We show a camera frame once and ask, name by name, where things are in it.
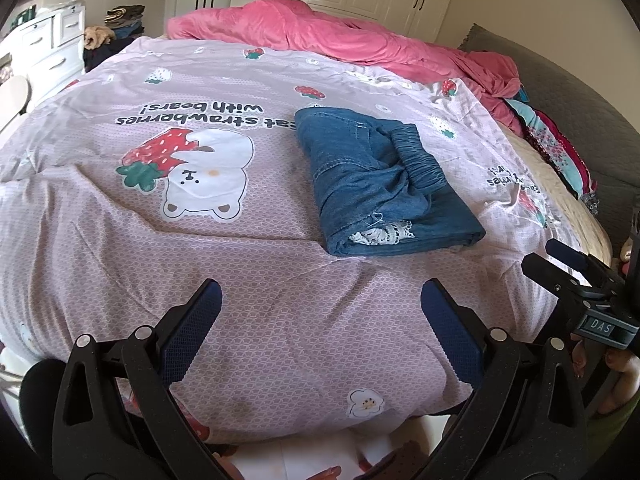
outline beige fluffy cloth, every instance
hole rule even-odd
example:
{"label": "beige fluffy cloth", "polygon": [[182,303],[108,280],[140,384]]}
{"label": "beige fluffy cloth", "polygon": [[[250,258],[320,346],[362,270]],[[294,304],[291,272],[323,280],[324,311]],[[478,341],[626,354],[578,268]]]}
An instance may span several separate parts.
{"label": "beige fluffy cloth", "polygon": [[111,43],[116,39],[116,34],[109,27],[87,27],[84,30],[84,47],[87,50],[95,50],[103,43]]}

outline blue denim pants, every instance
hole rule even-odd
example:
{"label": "blue denim pants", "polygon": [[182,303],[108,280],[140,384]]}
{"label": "blue denim pants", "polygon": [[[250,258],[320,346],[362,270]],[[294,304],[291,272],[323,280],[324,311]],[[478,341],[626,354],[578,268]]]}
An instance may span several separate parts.
{"label": "blue denim pants", "polygon": [[[414,124],[344,108],[303,108],[296,129],[311,161],[329,254],[393,256],[468,246],[484,236]],[[412,237],[379,245],[353,241],[354,234],[397,222],[410,222]]]}

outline cream fluffy mattress cover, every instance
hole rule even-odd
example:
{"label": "cream fluffy mattress cover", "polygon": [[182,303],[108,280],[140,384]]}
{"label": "cream fluffy mattress cover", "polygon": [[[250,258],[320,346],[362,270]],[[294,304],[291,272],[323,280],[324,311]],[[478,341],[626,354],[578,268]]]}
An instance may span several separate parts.
{"label": "cream fluffy mattress cover", "polygon": [[581,201],[571,196],[554,169],[525,139],[517,137],[503,124],[498,123],[498,125],[507,136],[513,149],[531,170],[537,181],[536,184],[546,191],[546,195],[552,198],[564,213],[580,240],[582,251],[593,254],[601,262],[610,265],[612,259],[611,242],[602,226]]}

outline bed sheet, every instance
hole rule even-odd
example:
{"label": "bed sheet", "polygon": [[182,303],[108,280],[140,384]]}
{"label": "bed sheet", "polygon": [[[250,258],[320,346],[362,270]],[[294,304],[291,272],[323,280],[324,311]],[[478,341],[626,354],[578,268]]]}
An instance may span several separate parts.
{"label": "bed sheet", "polygon": [[[327,254],[293,122],[323,105],[415,123],[486,237]],[[208,442],[388,433],[461,402],[422,284],[531,340],[555,299],[522,257],[553,237],[580,248],[462,81],[219,41],[141,38],[45,102],[0,151],[0,210],[0,339],[18,354],[66,359],[79,335],[122,338],[220,282],[222,312],[172,385]]]}
{"label": "bed sheet", "polygon": [[525,140],[510,129],[498,123],[513,149],[531,170],[536,183],[553,199],[564,213],[572,229],[580,240],[582,252],[593,254],[601,262],[610,265],[612,259],[611,242],[598,220],[589,212],[581,200],[576,200],[560,180],[554,169]]}

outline metal screw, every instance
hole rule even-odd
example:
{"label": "metal screw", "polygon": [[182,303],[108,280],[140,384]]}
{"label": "metal screw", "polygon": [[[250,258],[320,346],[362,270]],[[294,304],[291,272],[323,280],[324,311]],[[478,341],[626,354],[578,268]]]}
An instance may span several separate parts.
{"label": "metal screw", "polygon": [[557,337],[551,338],[551,346],[556,350],[564,350],[564,342]]}
{"label": "metal screw", "polygon": [[507,341],[507,333],[501,328],[494,328],[489,334],[496,341]]}
{"label": "metal screw", "polygon": [[80,348],[84,348],[91,342],[91,336],[88,334],[82,334],[78,339],[76,339],[76,346]]}
{"label": "metal screw", "polygon": [[136,330],[136,339],[140,339],[140,341],[144,341],[148,339],[149,336],[153,333],[153,329],[150,326],[141,326]]}

